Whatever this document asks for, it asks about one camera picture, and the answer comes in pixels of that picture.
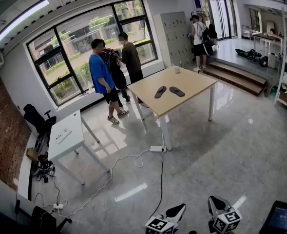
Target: gray floor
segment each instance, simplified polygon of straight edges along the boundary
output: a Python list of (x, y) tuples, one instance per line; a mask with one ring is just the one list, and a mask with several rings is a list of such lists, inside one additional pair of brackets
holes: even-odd
[[(273, 97), (255, 97), (217, 83), (212, 122), (207, 120), (209, 91), (169, 113), (172, 151), (164, 154), (163, 200), (157, 212), (186, 203), (178, 233), (192, 229), (199, 234), (209, 233), (210, 195), (240, 205), (243, 220), (237, 234), (258, 233), (273, 202), (287, 202), (287, 108), (273, 106), (272, 102)], [(106, 102), (83, 112), (106, 146), (107, 152), (100, 150), (97, 154), (109, 167), (118, 158), (162, 143), (157, 117), (143, 108), (144, 114), (150, 113), (143, 124), (135, 105), (127, 108), (129, 115), (118, 126), (106, 120)], [(88, 144), (96, 148), (91, 135), (84, 131)], [(144, 225), (160, 199), (161, 154), (146, 152), (142, 158), (142, 168), (136, 167), (131, 157), (119, 161), (113, 180), (71, 217), (73, 223), (66, 224), (63, 233), (144, 233)], [(81, 186), (56, 169), (59, 201), (68, 200), (62, 214), (68, 215), (87, 202), (110, 176), (83, 150), (79, 155), (67, 155), (61, 162), (85, 181)], [(55, 203), (57, 190), (52, 179), (46, 184), (34, 179), (32, 187), (32, 199), (41, 192), (46, 205)], [(36, 202), (42, 206), (40, 196)], [(53, 215), (58, 223), (62, 220)]]
[[(259, 52), (262, 56), (268, 56), (269, 47), (265, 47), (263, 41), (261, 41), (262, 46), (260, 46), (259, 40), (256, 41), (256, 52)], [(245, 57), (239, 56), (235, 49), (241, 49), (244, 51), (249, 51), (254, 48), (254, 41), (248, 39), (229, 39), (224, 41), (219, 41), (219, 50), (217, 46), (214, 46), (214, 53), (210, 61), (219, 61), (228, 65), (232, 65), (234, 67), (243, 69), (245, 71), (251, 72), (255, 75), (258, 75), (269, 82), (269, 85), (273, 85), (280, 78), (279, 69), (282, 66), (282, 60), (276, 62), (276, 69), (270, 67), (261, 67), (259, 62), (250, 62), (249, 59)], [(275, 50), (273, 51), (275, 54), (278, 54), (281, 51), (279, 45), (275, 46)]]

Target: step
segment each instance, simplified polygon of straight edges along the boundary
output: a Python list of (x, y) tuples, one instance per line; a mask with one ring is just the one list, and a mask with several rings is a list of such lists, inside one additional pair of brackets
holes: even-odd
[(242, 78), (245, 78), (245, 79), (248, 79), (249, 81), (261, 86), (261, 87), (264, 87), (265, 86), (265, 83), (266, 83), (266, 80), (257, 76), (257, 75), (254, 75), (252, 73), (249, 73), (247, 71), (244, 71), (244, 70), (241, 70), (239, 68), (235, 68), (235, 67), (232, 67), (232, 66), (229, 66), (229, 65), (226, 65), (224, 63), (220, 63), (220, 62), (211, 62), (209, 64), (209, 66), (213, 66), (214, 68), (218, 68), (218, 69), (222, 69), (222, 70), (225, 70), (229, 73), (233, 73), (239, 77), (242, 77)]
[(242, 77), (239, 77), (230, 72), (223, 72), (222, 69), (214, 68), (214, 67), (207, 67), (203, 70), (204, 74), (213, 76), (217, 79), (226, 81), (234, 86), (237, 86), (255, 96), (259, 96), (263, 87), (258, 86), (257, 84), (246, 80)]

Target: shoe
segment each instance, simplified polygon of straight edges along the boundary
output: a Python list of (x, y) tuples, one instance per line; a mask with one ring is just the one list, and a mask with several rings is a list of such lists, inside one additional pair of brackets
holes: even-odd
[(108, 117), (108, 121), (111, 122), (113, 125), (116, 125), (119, 123), (119, 121), (114, 116), (112, 116), (112, 118)]
[(140, 105), (146, 107), (146, 108), (150, 108), (147, 104), (145, 104), (143, 101), (139, 102)]
[(130, 101), (130, 96), (127, 96), (127, 98), (126, 98), (126, 104), (130, 104), (131, 103), (131, 101)]
[(118, 118), (122, 118), (124, 115), (127, 115), (128, 113), (129, 113), (128, 110), (127, 110), (127, 111), (124, 111), (124, 112), (122, 111), (121, 114), (117, 114), (117, 117), (118, 117)]

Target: cardboard box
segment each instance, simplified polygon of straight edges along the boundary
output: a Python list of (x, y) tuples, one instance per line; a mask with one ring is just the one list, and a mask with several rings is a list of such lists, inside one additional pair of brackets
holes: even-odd
[(285, 94), (284, 92), (280, 91), (279, 99), (281, 99), (282, 101), (285, 101), (287, 103), (287, 94)]
[(25, 154), (31, 161), (38, 161), (38, 153), (34, 150), (34, 148), (28, 148)]

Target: black chair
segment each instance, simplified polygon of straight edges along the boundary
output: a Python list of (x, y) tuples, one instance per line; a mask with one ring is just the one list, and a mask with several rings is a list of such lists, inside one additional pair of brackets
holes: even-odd
[(62, 227), (66, 222), (71, 223), (72, 220), (66, 218), (62, 221), (60, 225), (57, 226), (57, 220), (55, 217), (51, 216), (51, 214), (41, 207), (35, 206), (32, 212), (32, 216), (26, 213), (24, 210), (20, 208), (20, 200), (17, 200), (15, 212), (18, 214), (21, 212), (23, 215), (31, 219), (31, 226), (33, 233), (60, 233)]
[(25, 111), (24, 119), (34, 125), (39, 133), (38, 140), (44, 138), (45, 134), (47, 134), (49, 144), (51, 128), (56, 123), (57, 117), (50, 117), (49, 110), (45, 113), (45, 115), (48, 116), (48, 119), (44, 120), (44, 118), (37, 112), (36, 108), (31, 104), (27, 104), (23, 110)]

